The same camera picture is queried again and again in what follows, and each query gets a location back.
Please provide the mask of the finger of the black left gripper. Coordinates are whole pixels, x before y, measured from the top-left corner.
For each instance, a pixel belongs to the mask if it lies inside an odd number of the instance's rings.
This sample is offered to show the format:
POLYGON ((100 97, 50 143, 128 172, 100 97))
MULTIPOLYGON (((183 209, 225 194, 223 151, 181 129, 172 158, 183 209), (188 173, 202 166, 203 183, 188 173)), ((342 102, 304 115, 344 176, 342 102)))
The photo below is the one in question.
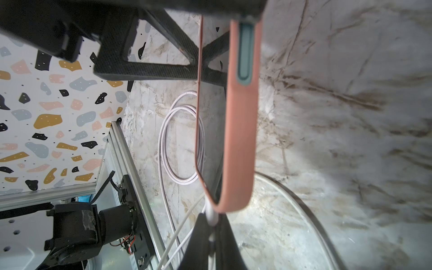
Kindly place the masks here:
POLYGON ((226 88, 230 32, 205 30, 202 37, 201 81, 226 88))

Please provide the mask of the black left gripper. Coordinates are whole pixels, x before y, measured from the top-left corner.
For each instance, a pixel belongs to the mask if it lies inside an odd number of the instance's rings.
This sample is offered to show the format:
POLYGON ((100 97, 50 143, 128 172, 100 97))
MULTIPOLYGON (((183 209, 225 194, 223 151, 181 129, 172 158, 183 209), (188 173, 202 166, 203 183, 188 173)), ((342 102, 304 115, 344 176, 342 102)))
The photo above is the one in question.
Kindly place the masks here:
POLYGON ((78 58, 83 38, 99 41, 101 37, 93 72, 102 79, 194 81, 198 77, 198 47, 165 9, 256 21, 266 4, 1 1, 1 34, 70 63, 78 58))

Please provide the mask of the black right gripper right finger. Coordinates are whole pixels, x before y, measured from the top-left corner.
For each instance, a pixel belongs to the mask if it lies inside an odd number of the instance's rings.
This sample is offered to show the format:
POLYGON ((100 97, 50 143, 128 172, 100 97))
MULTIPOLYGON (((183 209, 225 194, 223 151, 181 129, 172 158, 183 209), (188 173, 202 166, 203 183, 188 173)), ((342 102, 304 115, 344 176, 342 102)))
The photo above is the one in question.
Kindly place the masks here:
POLYGON ((225 214, 219 214, 215 237, 216 270, 248 270, 225 214))

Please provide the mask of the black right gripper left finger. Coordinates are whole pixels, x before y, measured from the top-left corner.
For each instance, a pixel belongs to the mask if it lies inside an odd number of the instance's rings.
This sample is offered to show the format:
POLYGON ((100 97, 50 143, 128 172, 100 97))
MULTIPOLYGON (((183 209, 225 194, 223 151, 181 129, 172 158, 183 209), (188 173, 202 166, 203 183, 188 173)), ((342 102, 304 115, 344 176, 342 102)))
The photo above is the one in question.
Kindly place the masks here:
POLYGON ((207 270, 210 252, 211 227, 205 214, 199 214, 193 228, 185 255, 178 270, 207 270))

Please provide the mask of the pink case phone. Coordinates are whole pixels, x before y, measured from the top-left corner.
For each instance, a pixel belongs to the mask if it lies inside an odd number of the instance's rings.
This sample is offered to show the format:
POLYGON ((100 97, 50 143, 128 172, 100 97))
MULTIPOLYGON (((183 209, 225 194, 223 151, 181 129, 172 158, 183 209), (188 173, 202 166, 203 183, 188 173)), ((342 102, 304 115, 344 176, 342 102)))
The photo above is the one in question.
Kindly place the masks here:
POLYGON ((262 23, 202 16, 196 107, 195 168, 211 208, 245 208, 252 195, 262 23), (226 88, 201 81, 203 31, 229 30, 226 88))

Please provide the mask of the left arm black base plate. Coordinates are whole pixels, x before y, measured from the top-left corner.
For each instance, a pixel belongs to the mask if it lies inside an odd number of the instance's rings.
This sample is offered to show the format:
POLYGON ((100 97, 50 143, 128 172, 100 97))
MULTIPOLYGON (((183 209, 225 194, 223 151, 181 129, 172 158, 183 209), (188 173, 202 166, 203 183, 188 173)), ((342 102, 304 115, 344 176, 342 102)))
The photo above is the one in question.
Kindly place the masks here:
POLYGON ((121 205, 126 205, 132 218, 131 233, 123 244, 127 252, 133 257, 133 262, 138 270, 148 270, 151 260, 155 256, 155 248, 152 242, 143 207, 140 206, 136 191, 129 175, 125 174, 120 182, 118 199, 121 205))

